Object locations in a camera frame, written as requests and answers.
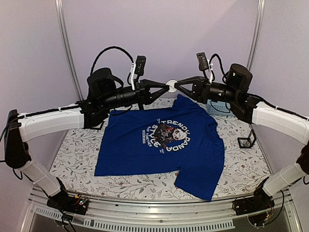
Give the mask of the round yellow blue brooch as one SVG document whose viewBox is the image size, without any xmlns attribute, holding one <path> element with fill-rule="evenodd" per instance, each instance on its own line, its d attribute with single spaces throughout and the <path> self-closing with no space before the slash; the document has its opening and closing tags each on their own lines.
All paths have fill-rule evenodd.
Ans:
<svg viewBox="0 0 309 232">
<path fill-rule="evenodd" d="M 166 82 L 166 85 L 169 87 L 169 90 L 168 90 L 168 93 L 174 93 L 177 91 L 177 89 L 175 88 L 175 84 L 177 83 L 178 81 L 177 80 L 174 80 L 174 79 L 171 79 L 171 80 L 168 80 Z"/>
</svg>

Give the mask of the light blue plastic basket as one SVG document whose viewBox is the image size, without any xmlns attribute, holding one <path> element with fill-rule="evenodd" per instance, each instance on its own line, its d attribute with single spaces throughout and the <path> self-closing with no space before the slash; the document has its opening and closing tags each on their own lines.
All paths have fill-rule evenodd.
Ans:
<svg viewBox="0 0 309 232">
<path fill-rule="evenodd" d="M 230 104 L 222 101 L 208 100 L 206 104 L 206 111 L 210 115 L 232 116 Z"/>
</svg>

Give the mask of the blue printed t-shirt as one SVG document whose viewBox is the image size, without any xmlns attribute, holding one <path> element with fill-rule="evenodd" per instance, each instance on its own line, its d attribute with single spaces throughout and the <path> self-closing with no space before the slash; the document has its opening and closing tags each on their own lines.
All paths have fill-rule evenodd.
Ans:
<svg viewBox="0 0 309 232">
<path fill-rule="evenodd" d="M 111 111 L 95 176 L 177 171 L 176 187 L 210 201 L 224 162 L 224 142 L 216 120 L 197 103 L 178 95 L 168 108 Z"/>
</svg>

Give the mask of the black brooch box silver brooch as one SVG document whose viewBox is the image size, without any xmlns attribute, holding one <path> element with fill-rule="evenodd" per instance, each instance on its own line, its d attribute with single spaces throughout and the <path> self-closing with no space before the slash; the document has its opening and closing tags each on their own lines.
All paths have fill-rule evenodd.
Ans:
<svg viewBox="0 0 309 232">
<path fill-rule="evenodd" d="M 237 141 L 240 149 L 250 149 L 257 141 L 257 137 L 254 130 L 251 129 L 248 137 L 238 137 Z"/>
</svg>

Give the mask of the black brooch box yellow brooch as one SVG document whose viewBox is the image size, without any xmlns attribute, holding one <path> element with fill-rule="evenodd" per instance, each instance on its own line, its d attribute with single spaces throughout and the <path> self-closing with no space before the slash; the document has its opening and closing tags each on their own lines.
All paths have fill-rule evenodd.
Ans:
<svg viewBox="0 0 309 232">
<path fill-rule="evenodd" d="M 100 130 L 102 130 L 104 123 L 105 123 L 105 122 L 103 121 L 103 122 L 100 123 L 98 126 L 92 127 L 91 129 L 92 129 L 92 130 L 98 130 L 98 131 L 100 131 Z"/>
</svg>

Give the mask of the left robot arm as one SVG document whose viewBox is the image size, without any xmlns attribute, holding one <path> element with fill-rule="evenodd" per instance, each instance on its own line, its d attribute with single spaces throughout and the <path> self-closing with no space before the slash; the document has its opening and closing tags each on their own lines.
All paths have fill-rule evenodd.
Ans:
<svg viewBox="0 0 309 232">
<path fill-rule="evenodd" d="M 109 68 L 92 72 L 87 83 L 88 96 L 84 101 L 35 113 L 19 114 L 11 110 L 2 134 L 5 163 L 29 177 L 62 210 L 70 208 L 71 197 L 60 180 L 31 158 L 28 142 L 60 131 L 97 130 L 111 109 L 136 103 L 139 106 L 151 104 L 169 90 L 168 85 L 150 80 L 133 79 L 131 85 L 125 87 Z"/>
</svg>

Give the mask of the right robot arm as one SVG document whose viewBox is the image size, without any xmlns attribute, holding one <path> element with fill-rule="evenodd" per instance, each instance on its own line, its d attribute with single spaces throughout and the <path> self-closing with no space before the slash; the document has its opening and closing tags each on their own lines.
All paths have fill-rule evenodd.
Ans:
<svg viewBox="0 0 309 232">
<path fill-rule="evenodd" d="M 239 120 L 271 128 L 304 145 L 296 161 L 264 180 L 256 188 L 249 204 L 254 211 L 259 211 L 277 192 L 308 175 L 309 119 L 276 107 L 260 96 L 248 93 L 253 75 L 240 64 L 232 64 L 224 77 L 223 84 L 196 76 L 177 81 L 173 87 L 199 103 L 205 103 L 207 100 L 227 102 L 230 104 L 230 110 Z"/>
</svg>

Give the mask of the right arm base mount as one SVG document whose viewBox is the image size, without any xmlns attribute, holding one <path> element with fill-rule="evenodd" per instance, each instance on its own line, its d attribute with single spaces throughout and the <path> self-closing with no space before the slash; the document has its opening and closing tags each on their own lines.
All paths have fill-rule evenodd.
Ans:
<svg viewBox="0 0 309 232">
<path fill-rule="evenodd" d="M 273 215 L 274 206 L 273 198 L 262 194 L 236 198 L 232 203 L 236 215 L 246 215 L 248 222 L 256 228 L 266 226 Z"/>
</svg>

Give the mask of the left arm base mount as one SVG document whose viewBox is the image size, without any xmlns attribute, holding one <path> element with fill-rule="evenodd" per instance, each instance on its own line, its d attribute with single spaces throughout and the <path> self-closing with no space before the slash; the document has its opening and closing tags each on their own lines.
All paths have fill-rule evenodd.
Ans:
<svg viewBox="0 0 309 232">
<path fill-rule="evenodd" d="M 60 192 L 55 196 L 48 197 L 47 206 L 55 208 L 60 212 L 85 215 L 88 210 L 89 199 L 81 196 L 75 198 L 67 193 Z"/>
</svg>

